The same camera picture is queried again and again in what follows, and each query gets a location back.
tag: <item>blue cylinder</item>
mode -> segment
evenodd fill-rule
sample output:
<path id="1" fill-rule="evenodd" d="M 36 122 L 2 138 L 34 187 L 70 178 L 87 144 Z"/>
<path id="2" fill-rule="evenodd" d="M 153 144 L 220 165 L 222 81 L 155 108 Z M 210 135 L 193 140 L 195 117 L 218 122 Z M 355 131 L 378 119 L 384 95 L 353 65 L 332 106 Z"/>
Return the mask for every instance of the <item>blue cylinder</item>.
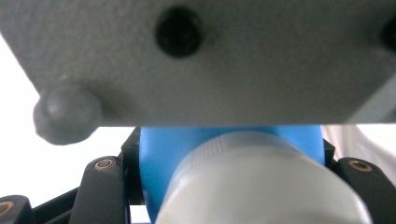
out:
<path id="1" fill-rule="evenodd" d="M 142 128 L 139 158 L 140 176 L 152 223 L 156 220 L 171 177 L 184 157 L 209 139 L 224 133 L 241 131 L 273 134 L 287 140 L 311 159 L 324 164 L 323 140 L 318 125 Z"/>

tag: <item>white plastic cap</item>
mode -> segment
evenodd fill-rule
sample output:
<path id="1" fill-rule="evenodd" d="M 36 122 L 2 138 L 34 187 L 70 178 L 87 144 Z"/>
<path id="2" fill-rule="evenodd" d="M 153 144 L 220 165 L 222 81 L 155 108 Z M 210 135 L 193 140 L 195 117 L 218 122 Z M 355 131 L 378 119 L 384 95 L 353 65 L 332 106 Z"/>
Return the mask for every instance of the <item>white plastic cap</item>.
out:
<path id="1" fill-rule="evenodd" d="M 226 133 L 177 167 L 158 224 L 371 223 L 358 195 L 285 140 Z"/>

